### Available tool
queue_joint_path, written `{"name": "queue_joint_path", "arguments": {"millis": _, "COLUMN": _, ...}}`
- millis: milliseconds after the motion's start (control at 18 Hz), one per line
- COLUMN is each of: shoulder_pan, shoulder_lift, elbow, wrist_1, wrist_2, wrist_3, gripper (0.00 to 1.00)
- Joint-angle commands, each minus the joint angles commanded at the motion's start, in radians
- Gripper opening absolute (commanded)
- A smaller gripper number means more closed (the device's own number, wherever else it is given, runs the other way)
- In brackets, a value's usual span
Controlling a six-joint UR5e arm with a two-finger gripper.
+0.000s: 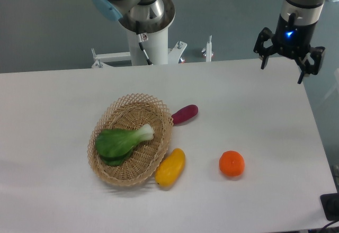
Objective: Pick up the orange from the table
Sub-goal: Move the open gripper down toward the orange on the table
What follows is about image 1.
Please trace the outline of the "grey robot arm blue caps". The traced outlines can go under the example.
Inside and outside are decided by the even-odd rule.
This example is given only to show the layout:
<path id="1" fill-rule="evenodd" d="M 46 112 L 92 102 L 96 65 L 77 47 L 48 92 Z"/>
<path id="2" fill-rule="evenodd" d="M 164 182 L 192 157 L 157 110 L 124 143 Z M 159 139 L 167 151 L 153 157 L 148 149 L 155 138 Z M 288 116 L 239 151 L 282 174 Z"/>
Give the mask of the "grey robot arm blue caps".
<path id="1" fill-rule="evenodd" d="M 166 33 L 175 17 L 171 0 L 92 0 L 108 20 L 119 22 L 128 32 L 132 64 L 163 65 L 173 54 L 168 50 Z M 310 45 L 325 0 L 284 0 L 275 31 L 264 28 L 254 52 L 267 65 L 279 54 L 296 62 L 300 78 L 317 75 L 325 55 L 324 47 Z"/>

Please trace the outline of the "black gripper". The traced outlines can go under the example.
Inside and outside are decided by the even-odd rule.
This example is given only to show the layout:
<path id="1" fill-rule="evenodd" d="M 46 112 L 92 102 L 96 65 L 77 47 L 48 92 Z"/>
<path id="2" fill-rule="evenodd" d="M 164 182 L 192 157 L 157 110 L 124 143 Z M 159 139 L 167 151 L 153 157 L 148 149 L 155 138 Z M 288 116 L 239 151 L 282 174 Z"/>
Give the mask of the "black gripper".
<path id="1" fill-rule="evenodd" d="M 289 59 L 297 59 L 300 76 L 297 83 L 301 84 L 304 77 L 317 75 L 322 67 L 325 57 L 325 47 L 310 47 L 310 42 L 317 23 L 301 26 L 289 26 L 281 16 L 278 19 L 275 34 L 264 27 L 258 34 L 253 51 L 261 59 L 261 69 L 267 66 L 268 59 L 276 52 Z M 266 47 L 265 42 L 272 42 Z"/>

